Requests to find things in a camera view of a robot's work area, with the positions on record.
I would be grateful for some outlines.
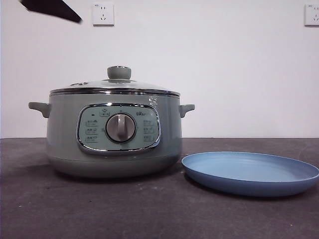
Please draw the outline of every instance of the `dark countertop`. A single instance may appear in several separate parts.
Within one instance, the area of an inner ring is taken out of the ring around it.
[[[319,138],[185,138],[183,156],[248,151],[319,167]],[[284,198],[214,191],[189,179],[180,161],[164,172],[122,180],[55,172],[44,138],[1,140],[4,239],[317,239],[319,183]]]

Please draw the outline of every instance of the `glass lid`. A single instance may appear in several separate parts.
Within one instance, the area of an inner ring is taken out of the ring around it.
[[[74,83],[65,88],[50,91],[50,94],[85,94],[85,92],[132,92],[132,93],[155,93],[179,96],[178,92],[173,92],[165,88],[137,82],[131,80],[131,69],[126,66],[112,66],[108,68],[107,80]]]

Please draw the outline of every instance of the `wall outlet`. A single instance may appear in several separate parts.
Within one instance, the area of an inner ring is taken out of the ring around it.
[[[114,4],[96,2],[92,6],[93,26],[114,26]]]
[[[319,4],[305,5],[305,26],[319,26]]]

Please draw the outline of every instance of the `silver knob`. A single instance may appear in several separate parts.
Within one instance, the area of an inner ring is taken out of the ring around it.
[[[126,66],[112,66],[108,68],[108,77],[110,79],[129,80],[131,78],[131,69]]]
[[[124,142],[132,138],[135,132],[134,120],[125,114],[112,116],[106,123],[108,136],[116,142]]]

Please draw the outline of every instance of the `pot handle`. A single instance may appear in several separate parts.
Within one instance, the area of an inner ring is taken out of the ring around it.
[[[194,109],[195,109],[195,105],[182,105],[182,106],[179,106],[179,115],[180,115],[181,118],[184,118],[185,114],[188,111],[193,111]]]
[[[40,102],[29,102],[29,109],[40,111],[45,118],[49,118],[51,104]]]

